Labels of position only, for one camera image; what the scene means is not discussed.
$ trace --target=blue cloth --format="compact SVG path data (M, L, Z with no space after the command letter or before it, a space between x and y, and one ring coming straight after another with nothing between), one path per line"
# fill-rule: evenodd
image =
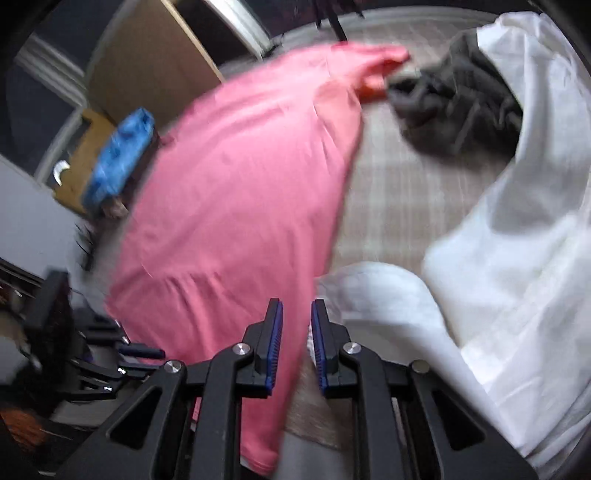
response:
M82 197L87 212L96 213L105 199L121 193L153 132L154 117L143 108L138 108L119 124L100 152Z

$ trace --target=white wall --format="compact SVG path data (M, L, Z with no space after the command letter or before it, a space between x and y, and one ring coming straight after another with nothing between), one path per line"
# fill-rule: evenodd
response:
M0 258L41 277L49 267L67 269L71 286L80 289L77 222L82 224L49 189L0 155Z

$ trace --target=white trim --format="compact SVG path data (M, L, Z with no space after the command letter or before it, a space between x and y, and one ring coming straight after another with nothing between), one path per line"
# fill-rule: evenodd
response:
M82 110L84 110L83 107L78 107L72 112L66 122L61 126L57 135L53 137L48 149L45 150L33 175L33 178L40 185L46 184L47 179L53 171L53 165L55 165L62 152L66 149L68 142L76 133L78 127L82 125Z
M86 106L84 72L42 38L32 34L15 62L69 104Z

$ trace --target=black gripper frame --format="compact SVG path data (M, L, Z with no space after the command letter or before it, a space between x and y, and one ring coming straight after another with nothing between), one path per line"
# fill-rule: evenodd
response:
M166 362L58 470L59 480L234 480L242 398L266 398L267 355L281 302L242 343L211 360ZM191 418L201 397L192 453Z
M417 360L405 367L352 345L347 329L330 323L323 300L312 304L312 315L319 327L314 343L324 347L325 361L317 366L326 371L324 396L353 400L356 480L538 478L428 363Z

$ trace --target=blue object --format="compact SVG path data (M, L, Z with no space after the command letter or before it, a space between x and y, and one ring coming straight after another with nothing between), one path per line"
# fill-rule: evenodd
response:
M153 133L154 117L144 108L138 108L119 124L100 152L82 197L87 212L96 213L105 199L121 193Z
M329 383L326 377L326 353L324 351L324 340L322 339L322 330L320 328L320 319L318 318L316 302L312 302L312 336L314 339L314 357L316 359L318 385L322 394L325 395Z
M277 378L277 364L279 361L279 348L281 346L281 332L283 331L283 304L279 302L275 318L273 320L273 330L271 332L271 341L269 342L269 351L267 352L267 378L265 387L267 393L271 395Z

